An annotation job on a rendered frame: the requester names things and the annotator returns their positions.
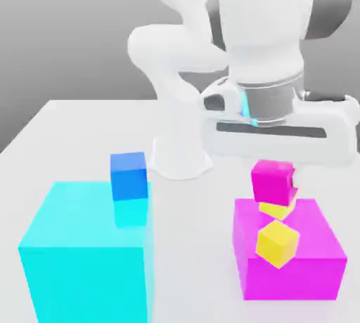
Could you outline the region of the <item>small yellow cube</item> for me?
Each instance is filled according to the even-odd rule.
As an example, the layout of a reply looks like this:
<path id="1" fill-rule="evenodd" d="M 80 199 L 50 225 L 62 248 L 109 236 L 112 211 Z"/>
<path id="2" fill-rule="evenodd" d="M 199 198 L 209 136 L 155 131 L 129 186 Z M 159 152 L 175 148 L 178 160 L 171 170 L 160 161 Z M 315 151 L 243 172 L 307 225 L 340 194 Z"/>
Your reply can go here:
<path id="1" fill-rule="evenodd" d="M 295 257 L 299 240 L 298 231 L 279 220 L 273 220 L 258 232 L 255 252 L 280 269 Z"/>
<path id="2" fill-rule="evenodd" d="M 277 220 L 284 220 L 294 210 L 296 200 L 292 200 L 288 206 L 271 204 L 266 202 L 259 203 L 259 210 Z"/>

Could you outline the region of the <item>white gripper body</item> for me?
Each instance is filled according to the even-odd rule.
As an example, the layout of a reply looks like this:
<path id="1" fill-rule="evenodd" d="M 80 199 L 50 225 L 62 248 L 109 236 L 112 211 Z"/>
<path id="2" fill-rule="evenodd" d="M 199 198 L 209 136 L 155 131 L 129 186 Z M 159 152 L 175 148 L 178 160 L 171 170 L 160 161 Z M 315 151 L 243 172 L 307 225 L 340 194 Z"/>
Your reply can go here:
<path id="1" fill-rule="evenodd" d="M 343 101 L 303 101 L 283 121 L 265 125 L 239 114 L 204 110 L 203 139 L 212 154 L 268 159 L 294 164 L 347 166 L 357 153 L 356 125 L 360 104 Z"/>

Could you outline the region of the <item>large magenta box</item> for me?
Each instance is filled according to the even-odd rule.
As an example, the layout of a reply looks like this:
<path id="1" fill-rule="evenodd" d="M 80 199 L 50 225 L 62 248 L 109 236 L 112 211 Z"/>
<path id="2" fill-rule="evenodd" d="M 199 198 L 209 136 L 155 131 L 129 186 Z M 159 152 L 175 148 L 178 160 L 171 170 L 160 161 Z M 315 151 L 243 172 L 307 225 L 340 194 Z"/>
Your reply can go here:
<path id="1" fill-rule="evenodd" d="M 253 199 L 235 201 L 233 249 L 245 300 L 334 300 L 347 256 L 315 199 L 300 198 L 284 220 L 300 234 L 295 257 L 276 268 L 255 253 L 259 230 L 273 218 Z"/>

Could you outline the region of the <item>large cyan box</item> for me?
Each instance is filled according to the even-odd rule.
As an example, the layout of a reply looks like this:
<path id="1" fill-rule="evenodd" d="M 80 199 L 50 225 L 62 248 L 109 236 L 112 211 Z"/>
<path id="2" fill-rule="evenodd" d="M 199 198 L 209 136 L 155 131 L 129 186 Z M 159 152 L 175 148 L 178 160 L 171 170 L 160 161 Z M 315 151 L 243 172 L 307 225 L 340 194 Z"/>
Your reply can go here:
<path id="1" fill-rule="evenodd" d="M 150 198 L 57 182 L 18 246 L 38 323 L 153 323 Z"/>

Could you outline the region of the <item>small magenta cube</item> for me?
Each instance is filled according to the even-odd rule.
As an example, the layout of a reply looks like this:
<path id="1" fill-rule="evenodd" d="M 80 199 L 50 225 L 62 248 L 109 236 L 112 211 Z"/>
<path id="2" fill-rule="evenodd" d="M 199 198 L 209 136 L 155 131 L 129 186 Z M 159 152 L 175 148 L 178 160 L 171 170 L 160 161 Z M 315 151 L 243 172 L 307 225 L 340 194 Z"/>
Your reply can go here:
<path id="1" fill-rule="evenodd" d="M 294 172 L 291 162 L 260 159 L 251 171 L 255 201 L 289 206 L 297 193 L 292 180 Z"/>

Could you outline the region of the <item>small blue cube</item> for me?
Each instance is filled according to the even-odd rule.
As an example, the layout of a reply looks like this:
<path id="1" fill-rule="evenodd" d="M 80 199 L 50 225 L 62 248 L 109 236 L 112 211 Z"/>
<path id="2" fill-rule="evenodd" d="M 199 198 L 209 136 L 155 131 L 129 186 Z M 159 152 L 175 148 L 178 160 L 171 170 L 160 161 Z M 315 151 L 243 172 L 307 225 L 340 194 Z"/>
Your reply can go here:
<path id="1" fill-rule="evenodd" d="M 114 201 L 148 196 L 146 158 L 143 152 L 111 154 L 110 181 Z"/>

